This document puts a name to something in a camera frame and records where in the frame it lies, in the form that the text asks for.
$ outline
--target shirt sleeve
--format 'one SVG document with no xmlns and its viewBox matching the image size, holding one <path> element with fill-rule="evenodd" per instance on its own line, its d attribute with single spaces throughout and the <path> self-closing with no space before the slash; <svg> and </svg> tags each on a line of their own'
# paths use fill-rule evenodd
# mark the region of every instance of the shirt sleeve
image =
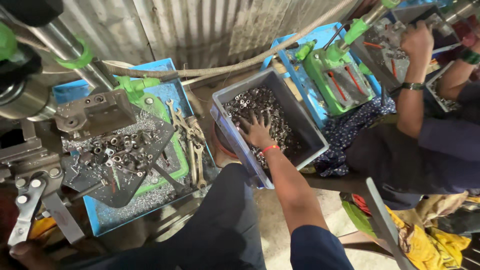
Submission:
<svg viewBox="0 0 480 270">
<path fill-rule="evenodd" d="M 419 146 L 467 161 L 480 161 L 480 126 L 465 120 L 423 120 Z"/>
<path fill-rule="evenodd" d="M 462 105 L 472 100 L 480 99 L 480 81 L 467 84 L 458 94 L 456 101 Z"/>
<path fill-rule="evenodd" d="M 290 263 L 294 270 L 354 270 L 339 239 L 313 225 L 292 232 Z"/>
</svg>

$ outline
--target drill press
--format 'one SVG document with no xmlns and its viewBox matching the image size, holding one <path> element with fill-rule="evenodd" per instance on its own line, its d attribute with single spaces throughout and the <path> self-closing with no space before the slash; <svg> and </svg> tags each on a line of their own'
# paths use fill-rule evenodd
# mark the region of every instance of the drill press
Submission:
<svg viewBox="0 0 480 270">
<path fill-rule="evenodd" d="M 360 69 L 347 53 L 355 39 L 399 3 L 400 0 L 382 0 L 369 13 L 360 19 L 354 19 L 343 39 L 311 51 L 303 60 L 305 72 L 317 85 L 330 114 L 340 115 L 375 96 Z"/>
</svg>

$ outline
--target coolant hose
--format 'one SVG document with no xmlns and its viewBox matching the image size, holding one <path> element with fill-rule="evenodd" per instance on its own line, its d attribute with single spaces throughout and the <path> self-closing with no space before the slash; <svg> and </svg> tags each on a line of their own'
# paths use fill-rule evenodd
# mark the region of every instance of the coolant hose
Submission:
<svg viewBox="0 0 480 270">
<path fill-rule="evenodd" d="M 316 19 L 313 23 L 309 24 L 304 29 L 300 30 L 295 35 L 291 36 L 289 39 L 285 40 L 284 42 L 278 44 L 277 46 L 253 57 L 248 60 L 242 61 L 240 63 L 224 66 L 224 67 L 216 67 L 216 68 L 207 68 L 207 69 L 186 69 L 186 70 L 177 70 L 177 71 L 144 71 L 144 70 L 135 70 L 135 69 L 127 69 L 118 66 L 113 66 L 108 63 L 106 67 L 113 75 L 118 76 L 129 76 L 132 78 L 159 78 L 164 81 L 171 79 L 172 77 L 180 76 L 180 77 L 198 77 L 198 76 L 205 76 L 205 75 L 213 75 L 213 74 L 224 74 L 229 73 L 232 71 L 241 70 L 247 68 L 249 66 L 261 63 L 265 58 L 276 54 L 278 51 L 285 49 L 286 47 L 292 45 L 294 42 L 299 40 L 300 38 L 306 36 L 315 28 L 323 25 L 328 19 L 330 19 L 334 14 L 339 13 L 344 9 L 348 4 L 352 3 L 353 0 L 342 0 L 338 5 L 327 11 L 325 14 L 320 16 Z M 29 45 L 37 47 L 39 49 L 46 50 L 46 46 L 38 43 L 36 38 L 32 39 L 29 37 L 25 37 L 25 35 L 21 35 L 22 37 L 18 38 L 20 42 L 22 39 L 28 41 Z"/>
</svg>

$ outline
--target red thread bracelet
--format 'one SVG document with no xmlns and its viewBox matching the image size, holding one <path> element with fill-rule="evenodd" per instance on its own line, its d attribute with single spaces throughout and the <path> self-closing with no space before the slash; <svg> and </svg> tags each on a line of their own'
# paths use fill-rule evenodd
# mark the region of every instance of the red thread bracelet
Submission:
<svg viewBox="0 0 480 270">
<path fill-rule="evenodd" d="M 262 150 L 262 155 L 263 155 L 263 153 L 265 153 L 265 151 L 267 151 L 268 149 L 272 149 L 272 148 L 280 148 L 280 147 L 278 147 L 276 145 L 271 145 L 271 146 L 265 147 L 265 149 Z"/>
</svg>

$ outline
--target blue floral cloth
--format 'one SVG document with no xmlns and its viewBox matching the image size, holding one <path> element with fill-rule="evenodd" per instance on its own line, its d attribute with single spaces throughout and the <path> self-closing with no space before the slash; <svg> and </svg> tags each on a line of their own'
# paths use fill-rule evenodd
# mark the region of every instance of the blue floral cloth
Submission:
<svg viewBox="0 0 480 270">
<path fill-rule="evenodd" d="M 396 113 L 393 99 L 387 98 L 383 107 L 381 102 L 381 97 L 375 97 L 353 112 L 326 121 L 322 134 L 330 148 L 313 162 L 318 174 L 326 177 L 348 173 L 344 150 L 351 145 L 359 131 L 371 126 L 379 116 Z"/>
</svg>

